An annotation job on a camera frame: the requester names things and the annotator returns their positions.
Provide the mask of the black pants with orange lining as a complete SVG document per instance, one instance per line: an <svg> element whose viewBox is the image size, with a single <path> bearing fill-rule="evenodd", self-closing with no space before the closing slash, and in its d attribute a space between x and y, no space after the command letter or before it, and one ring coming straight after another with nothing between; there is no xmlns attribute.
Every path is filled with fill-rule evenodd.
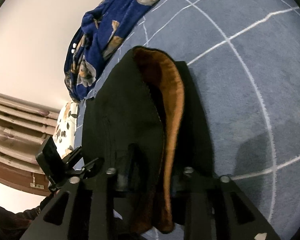
<svg viewBox="0 0 300 240"><path fill-rule="evenodd" d="M209 128L186 63L161 50L130 49L86 103L82 149L85 161L101 158L117 170L117 189L132 208L130 230L170 233L184 208L172 199L185 187L185 168L213 173Z"/></svg>

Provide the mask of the white floral pillow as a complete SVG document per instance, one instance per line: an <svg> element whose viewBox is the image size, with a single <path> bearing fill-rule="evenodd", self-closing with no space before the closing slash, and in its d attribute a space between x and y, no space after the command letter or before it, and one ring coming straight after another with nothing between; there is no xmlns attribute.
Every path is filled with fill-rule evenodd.
<svg viewBox="0 0 300 240"><path fill-rule="evenodd" d="M74 150L78 104L70 101L60 111L52 136L57 152L63 159Z"/></svg>

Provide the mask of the beige pleated curtain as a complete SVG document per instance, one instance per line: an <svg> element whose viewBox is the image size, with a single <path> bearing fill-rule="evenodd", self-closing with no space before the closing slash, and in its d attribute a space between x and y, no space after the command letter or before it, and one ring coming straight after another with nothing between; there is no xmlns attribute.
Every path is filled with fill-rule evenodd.
<svg viewBox="0 0 300 240"><path fill-rule="evenodd" d="M59 111L0 94L0 183L48 196L48 179L36 161L55 132Z"/></svg>

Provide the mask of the blue grid-pattern bed sheet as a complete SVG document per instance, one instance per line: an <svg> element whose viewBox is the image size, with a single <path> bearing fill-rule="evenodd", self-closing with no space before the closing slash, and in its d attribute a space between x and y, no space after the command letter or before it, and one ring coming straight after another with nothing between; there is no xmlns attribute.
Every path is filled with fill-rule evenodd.
<svg viewBox="0 0 300 240"><path fill-rule="evenodd" d="M88 93L134 46L186 62L218 175L230 175L281 239L300 239L300 0L161 0Z"/></svg>

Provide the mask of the dark blue dog-print blanket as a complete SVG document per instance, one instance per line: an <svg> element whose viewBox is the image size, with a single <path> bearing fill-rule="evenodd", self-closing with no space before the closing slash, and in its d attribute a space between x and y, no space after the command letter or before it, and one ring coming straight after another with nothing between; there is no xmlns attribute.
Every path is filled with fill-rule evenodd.
<svg viewBox="0 0 300 240"><path fill-rule="evenodd" d="M64 82L74 102L89 94L115 51L159 1L103 0L84 14L64 64Z"/></svg>

